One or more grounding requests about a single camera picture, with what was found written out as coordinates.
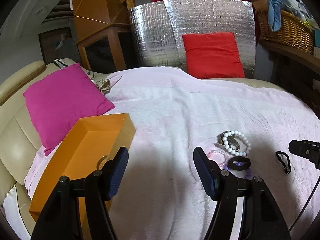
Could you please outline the thick black hair scrunchie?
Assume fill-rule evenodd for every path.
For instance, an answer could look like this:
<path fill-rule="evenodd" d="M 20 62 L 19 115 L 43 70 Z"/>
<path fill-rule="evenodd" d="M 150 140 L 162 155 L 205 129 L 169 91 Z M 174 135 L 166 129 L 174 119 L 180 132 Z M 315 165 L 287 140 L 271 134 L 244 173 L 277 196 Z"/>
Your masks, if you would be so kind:
<path fill-rule="evenodd" d="M 251 161 L 249 158 L 242 156 L 232 157 L 228 160 L 227 166 L 231 170 L 235 171 L 245 171 L 250 168 Z"/>

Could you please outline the metal wristwatch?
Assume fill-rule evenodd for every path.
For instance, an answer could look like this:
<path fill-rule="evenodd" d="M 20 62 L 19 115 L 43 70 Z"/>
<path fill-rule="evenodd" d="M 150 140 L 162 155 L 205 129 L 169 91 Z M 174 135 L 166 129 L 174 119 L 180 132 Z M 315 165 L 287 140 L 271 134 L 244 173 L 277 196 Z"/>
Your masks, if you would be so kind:
<path fill-rule="evenodd" d="M 236 141 L 235 137 L 236 134 L 232 133 L 232 131 L 224 131 L 217 136 L 217 144 L 225 146 L 225 141 L 227 141 L 231 149 L 240 151 L 240 144 Z"/>

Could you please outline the silver metal bangle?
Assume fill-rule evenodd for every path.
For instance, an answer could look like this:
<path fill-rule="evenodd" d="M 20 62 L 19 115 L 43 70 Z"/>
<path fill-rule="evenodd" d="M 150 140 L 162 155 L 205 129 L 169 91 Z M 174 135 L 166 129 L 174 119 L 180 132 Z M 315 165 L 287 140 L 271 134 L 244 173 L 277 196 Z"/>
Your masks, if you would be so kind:
<path fill-rule="evenodd" d="M 97 169 L 97 170 L 102 169 L 102 167 L 104 166 L 104 163 L 106 162 L 106 159 L 107 159 L 107 158 L 108 158 L 108 156 L 107 156 L 107 155 L 104 155 L 104 156 L 102 156 L 102 157 L 98 160 L 97 166 L 96 166 L 96 169 Z"/>

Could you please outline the white cloth on sofa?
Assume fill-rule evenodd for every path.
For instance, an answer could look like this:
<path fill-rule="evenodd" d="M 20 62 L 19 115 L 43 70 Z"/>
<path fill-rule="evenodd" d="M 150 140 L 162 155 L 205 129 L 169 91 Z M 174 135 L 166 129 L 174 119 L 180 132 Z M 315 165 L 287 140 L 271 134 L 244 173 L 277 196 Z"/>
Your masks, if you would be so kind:
<path fill-rule="evenodd" d="M 31 239 L 31 236 L 23 222 L 20 210 L 18 207 L 18 196 L 16 186 L 7 193 L 7 196 L 4 198 L 3 210 L 7 222 L 13 229 L 14 233 L 18 236 L 19 239 Z"/>

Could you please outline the pale pink towel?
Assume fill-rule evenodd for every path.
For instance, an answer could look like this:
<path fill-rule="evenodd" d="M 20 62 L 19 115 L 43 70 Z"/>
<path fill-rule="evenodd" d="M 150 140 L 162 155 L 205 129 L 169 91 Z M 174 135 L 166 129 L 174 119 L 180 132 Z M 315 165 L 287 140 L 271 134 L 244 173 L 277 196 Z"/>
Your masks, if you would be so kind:
<path fill-rule="evenodd" d="M 224 166 L 227 153 L 217 136 L 230 130 L 249 141 L 250 174 L 265 179 L 291 237 L 304 235 L 319 211 L 319 171 L 291 156 L 292 172 L 285 175 L 275 152 L 286 151 L 292 140 L 319 141 L 319 118 L 305 103 L 283 90 L 199 80 L 170 67 L 124 70 L 110 81 L 104 96 L 115 108 L 103 115 L 127 113 L 136 130 L 111 206 L 120 239 L 201 239 L 215 203 L 205 194 L 192 153 L 201 146 Z M 29 196 L 45 157 L 41 144 L 24 179 Z"/>

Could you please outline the orange cardboard box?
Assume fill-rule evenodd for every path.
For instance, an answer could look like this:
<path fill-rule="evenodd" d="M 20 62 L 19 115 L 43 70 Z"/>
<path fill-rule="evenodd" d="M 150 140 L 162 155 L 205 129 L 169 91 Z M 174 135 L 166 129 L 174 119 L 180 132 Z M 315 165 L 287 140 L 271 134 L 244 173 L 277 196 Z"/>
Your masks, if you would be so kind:
<path fill-rule="evenodd" d="M 37 169 L 40 178 L 34 180 L 36 188 L 29 207 L 35 222 L 61 176 L 70 180 L 87 177 L 96 170 L 102 156 L 108 156 L 107 162 L 120 147 L 129 151 L 134 134 L 135 127 L 127 113 L 80 119 L 57 150 L 45 157 L 45 168 Z M 79 198 L 79 207 L 83 239 L 92 239 L 83 197 Z"/>

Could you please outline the beige leather sofa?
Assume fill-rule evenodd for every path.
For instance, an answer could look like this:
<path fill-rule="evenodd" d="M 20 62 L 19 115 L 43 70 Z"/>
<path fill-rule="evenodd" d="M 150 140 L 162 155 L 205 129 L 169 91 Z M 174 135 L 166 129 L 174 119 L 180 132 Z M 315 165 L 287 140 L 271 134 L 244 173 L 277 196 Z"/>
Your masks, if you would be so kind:
<path fill-rule="evenodd" d="M 31 123 L 24 91 L 33 83 L 59 70 L 55 64 L 35 61 L 1 83 L 1 204 L 16 187 L 22 222 L 31 235 L 35 221 L 29 213 L 31 198 L 24 179 L 41 147 L 38 132 Z"/>

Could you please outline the magenta pillow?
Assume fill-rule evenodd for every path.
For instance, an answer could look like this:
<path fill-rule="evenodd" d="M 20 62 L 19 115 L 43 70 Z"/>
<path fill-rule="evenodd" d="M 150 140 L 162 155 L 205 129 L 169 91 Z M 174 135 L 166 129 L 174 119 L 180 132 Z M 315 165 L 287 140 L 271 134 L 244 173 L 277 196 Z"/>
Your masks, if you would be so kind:
<path fill-rule="evenodd" d="M 80 118 L 103 115 L 115 108 L 79 63 L 33 83 L 23 96 L 45 156 L 63 141 Z"/>

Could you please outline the wicker basket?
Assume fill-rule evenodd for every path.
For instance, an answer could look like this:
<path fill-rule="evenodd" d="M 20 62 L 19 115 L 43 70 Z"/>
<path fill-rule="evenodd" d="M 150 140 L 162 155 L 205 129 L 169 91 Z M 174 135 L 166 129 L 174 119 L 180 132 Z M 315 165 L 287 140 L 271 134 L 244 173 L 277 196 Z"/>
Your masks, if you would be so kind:
<path fill-rule="evenodd" d="M 313 54 L 314 32 L 299 18 L 282 10 L 280 30 L 272 31 L 268 25 L 268 9 L 256 10 L 255 14 L 259 22 L 260 38 Z"/>

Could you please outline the red pillow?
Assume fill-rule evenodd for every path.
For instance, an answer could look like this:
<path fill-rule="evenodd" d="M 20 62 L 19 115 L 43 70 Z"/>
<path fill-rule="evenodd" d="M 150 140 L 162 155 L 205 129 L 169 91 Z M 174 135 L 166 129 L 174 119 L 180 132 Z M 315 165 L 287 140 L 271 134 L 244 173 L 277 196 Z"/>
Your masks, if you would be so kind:
<path fill-rule="evenodd" d="M 234 33 L 182 35 L 187 73 L 198 79 L 244 78 Z"/>

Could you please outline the patterned fabric pouch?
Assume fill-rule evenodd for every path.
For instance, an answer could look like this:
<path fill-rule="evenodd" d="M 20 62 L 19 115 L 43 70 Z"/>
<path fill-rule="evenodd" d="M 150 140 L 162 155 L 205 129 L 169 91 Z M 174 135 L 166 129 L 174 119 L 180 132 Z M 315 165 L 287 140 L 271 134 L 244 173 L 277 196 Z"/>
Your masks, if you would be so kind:
<path fill-rule="evenodd" d="M 87 75 L 89 79 L 95 84 L 97 89 L 101 91 L 102 94 L 107 94 L 111 90 L 111 82 L 107 78 L 107 74 L 101 74 L 93 71 L 88 71 Z"/>

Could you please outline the blue cloth in basket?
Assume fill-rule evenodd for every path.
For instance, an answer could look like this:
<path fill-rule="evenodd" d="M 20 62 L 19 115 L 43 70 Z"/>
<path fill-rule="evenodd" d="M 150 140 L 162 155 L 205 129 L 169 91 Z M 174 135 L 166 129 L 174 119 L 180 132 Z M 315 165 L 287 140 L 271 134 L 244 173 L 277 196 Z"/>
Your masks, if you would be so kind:
<path fill-rule="evenodd" d="M 281 9 L 285 7 L 286 0 L 268 0 L 268 25 L 272 32 L 281 29 Z"/>

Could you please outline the silver insulation foil sheet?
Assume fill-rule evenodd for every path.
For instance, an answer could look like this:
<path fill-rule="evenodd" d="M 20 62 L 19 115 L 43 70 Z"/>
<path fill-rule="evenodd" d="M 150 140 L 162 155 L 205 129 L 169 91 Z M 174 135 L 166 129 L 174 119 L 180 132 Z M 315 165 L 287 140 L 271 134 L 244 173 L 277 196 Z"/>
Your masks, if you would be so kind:
<path fill-rule="evenodd" d="M 255 22 L 251 2 L 241 0 L 163 0 L 130 9 L 130 22 L 141 66 L 186 70 L 182 36 L 231 32 L 245 76 L 255 67 Z"/>

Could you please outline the wooden cabinet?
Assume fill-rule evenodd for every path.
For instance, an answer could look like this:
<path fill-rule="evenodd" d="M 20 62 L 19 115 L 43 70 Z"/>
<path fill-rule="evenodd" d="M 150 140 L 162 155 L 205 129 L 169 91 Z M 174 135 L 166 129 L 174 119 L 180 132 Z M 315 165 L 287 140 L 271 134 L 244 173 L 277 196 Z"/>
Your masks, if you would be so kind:
<path fill-rule="evenodd" d="M 72 0 L 75 44 L 87 70 L 113 73 L 138 66 L 129 11 L 120 1 Z"/>

